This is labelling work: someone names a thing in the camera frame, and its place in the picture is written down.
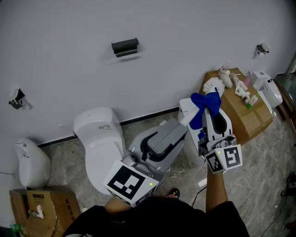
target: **marble floor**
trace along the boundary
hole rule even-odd
[[[161,121],[177,118],[177,112],[156,118],[125,125],[122,127],[126,146],[138,133],[158,126]],[[296,170],[296,134],[290,121],[282,121],[274,115],[273,123],[256,138],[242,146],[243,166],[224,174],[228,199],[238,207],[250,236],[259,237],[267,226],[278,216],[285,198],[280,197],[285,189],[286,178],[290,171]],[[70,189],[75,194],[81,208],[97,205],[94,189],[85,169],[84,147],[79,139],[73,139],[42,148],[51,158],[51,178],[49,186]],[[201,190],[198,182],[206,178],[206,165],[196,166],[188,161],[182,151],[167,173],[166,181],[156,190],[163,195],[171,188],[180,189],[180,199],[191,205],[196,193]],[[194,207],[205,210],[205,191],[202,191]],[[95,192],[101,205],[106,204],[109,196]],[[280,217],[265,233],[265,237],[286,236],[283,225],[294,208],[293,199],[288,197]]]

